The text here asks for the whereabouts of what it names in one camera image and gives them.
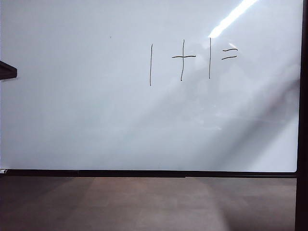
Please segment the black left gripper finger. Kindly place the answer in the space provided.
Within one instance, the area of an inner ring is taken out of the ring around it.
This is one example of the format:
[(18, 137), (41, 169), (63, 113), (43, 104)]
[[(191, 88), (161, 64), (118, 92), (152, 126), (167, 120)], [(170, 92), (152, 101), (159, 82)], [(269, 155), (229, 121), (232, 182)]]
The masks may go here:
[(0, 61), (0, 80), (7, 80), (17, 77), (17, 69), (3, 61)]

